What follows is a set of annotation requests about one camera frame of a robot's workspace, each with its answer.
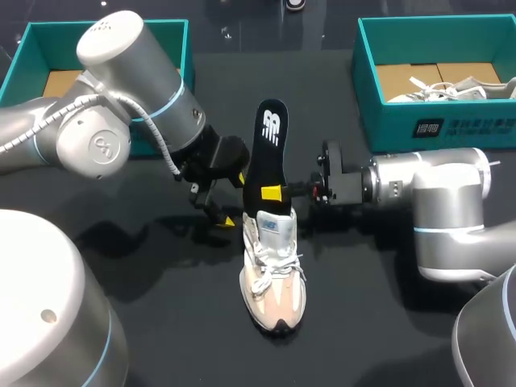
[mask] sneaker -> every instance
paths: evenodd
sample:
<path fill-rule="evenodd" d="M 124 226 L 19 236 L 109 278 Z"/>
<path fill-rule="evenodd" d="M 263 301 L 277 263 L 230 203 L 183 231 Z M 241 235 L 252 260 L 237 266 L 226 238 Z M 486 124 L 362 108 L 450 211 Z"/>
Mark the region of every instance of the sneaker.
<path fill-rule="evenodd" d="M 414 77 L 411 77 L 410 81 L 419 87 L 421 91 L 398 95 L 388 102 L 439 102 L 487 99 L 487 95 L 480 85 L 471 85 L 471 87 L 464 87 L 458 90 L 455 85 L 449 82 L 440 82 L 428 86 Z M 446 89 L 436 89 L 440 86 L 444 86 Z"/>
<path fill-rule="evenodd" d="M 298 255 L 296 212 L 243 214 L 240 290 L 255 321 L 266 331 L 294 329 L 306 304 L 305 275 Z"/>
<path fill-rule="evenodd" d="M 484 83 L 469 77 L 453 85 L 457 91 L 481 87 L 487 99 L 515 99 L 516 98 L 516 77 L 507 83 Z"/>
<path fill-rule="evenodd" d="M 285 0 L 287 10 L 296 11 L 302 10 L 305 7 L 306 0 Z"/>

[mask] teal box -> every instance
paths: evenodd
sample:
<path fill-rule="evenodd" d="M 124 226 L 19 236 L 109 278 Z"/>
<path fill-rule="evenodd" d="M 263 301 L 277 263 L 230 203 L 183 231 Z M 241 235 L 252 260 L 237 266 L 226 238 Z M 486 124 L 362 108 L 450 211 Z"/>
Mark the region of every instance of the teal box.
<path fill-rule="evenodd" d="M 0 107 L 41 97 L 52 70 L 81 70 L 76 46 L 82 34 L 94 23 L 29 23 L 0 89 Z M 172 62 L 181 69 L 185 84 L 193 91 L 194 63 L 188 20 L 146 20 L 145 23 Z M 131 139 L 132 156 L 156 154 L 134 128 Z"/>
<path fill-rule="evenodd" d="M 501 82 L 516 77 L 513 15 L 359 19 L 352 78 L 371 151 L 516 148 L 516 100 L 387 103 L 375 69 L 471 62 L 490 62 Z"/>

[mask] metal screw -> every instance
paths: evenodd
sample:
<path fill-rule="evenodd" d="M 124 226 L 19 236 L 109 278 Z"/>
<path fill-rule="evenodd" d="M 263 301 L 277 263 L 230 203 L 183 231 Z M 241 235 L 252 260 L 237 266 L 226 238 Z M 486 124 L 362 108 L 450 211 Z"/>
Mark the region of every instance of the metal screw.
<path fill-rule="evenodd" d="M 53 310 L 50 309 L 45 309 L 43 312 L 41 312 L 41 319 L 49 324 L 57 322 L 56 314 Z"/>

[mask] shoe sole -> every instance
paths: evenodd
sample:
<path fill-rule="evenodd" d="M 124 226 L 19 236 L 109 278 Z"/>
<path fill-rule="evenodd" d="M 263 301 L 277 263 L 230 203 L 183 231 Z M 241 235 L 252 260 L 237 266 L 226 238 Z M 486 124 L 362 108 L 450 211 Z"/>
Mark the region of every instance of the shoe sole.
<path fill-rule="evenodd" d="M 304 7 L 305 7 L 305 3 L 303 3 L 301 6 L 289 6 L 288 3 L 286 3 L 286 7 L 287 7 L 287 10 L 291 10 L 293 12 L 295 12 L 296 10 L 302 10 Z"/>
<path fill-rule="evenodd" d="M 245 306 L 248 308 L 248 312 L 252 317 L 252 321 L 255 323 L 257 327 L 259 327 L 262 331 L 267 333 L 276 333 L 276 334 L 283 334 L 288 333 L 291 331 L 295 331 L 297 327 L 299 327 L 301 321 L 295 326 L 295 327 L 289 327 L 285 321 L 280 319 L 276 326 L 271 330 L 269 328 L 264 327 L 264 325 L 258 320 L 258 318 L 255 318 L 254 314 L 252 313 L 252 309 L 249 306 L 248 298 L 245 295 L 245 274 L 244 269 L 240 271 L 239 275 L 239 283 L 240 283 L 240 292 L 242 293 L 243 302 L 245 302 Z M 302 281 L 302 294 L 303 294 L 303 303 L 301 305 L 301 318 L 305 313 L 305 307 L 306 307 L 306 287 L 305 283 Z"/>

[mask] robotic arm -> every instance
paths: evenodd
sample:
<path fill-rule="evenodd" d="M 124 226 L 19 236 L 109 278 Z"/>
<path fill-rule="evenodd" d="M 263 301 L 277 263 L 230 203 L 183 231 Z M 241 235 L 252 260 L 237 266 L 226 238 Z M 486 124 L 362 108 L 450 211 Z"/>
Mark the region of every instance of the robotic arm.
<path fill-rule="evenodd" d="M 192 183 L 192 204 L 232 226 L 211 190 L 223 178 L 242 187 L 249 152 L 241 138 L 214 131 L 144 21 L 131 11 L 106 16 L 81 37 L 77 57 L 85 71 L 63 98 L 0 110 L 0 173 L 50 165 L 107 177 L 125 165 L 133 125 L 177 181 Z"/>
<path fill-rule="evenodd" d="M 318 162 L 321 172 L 308 184 L 317 205 L 412 207 L 418 268 L 425 278 L 492 281 L 516 262 L 516 222 L 484 227 L 482 199 L 497 163 L 479 149 L 374 156 L 367 167 L 346 169 L 339 144 L 327 141 Z M 297 196 L 303 187 L 293 185 L 291 191 Z"/>

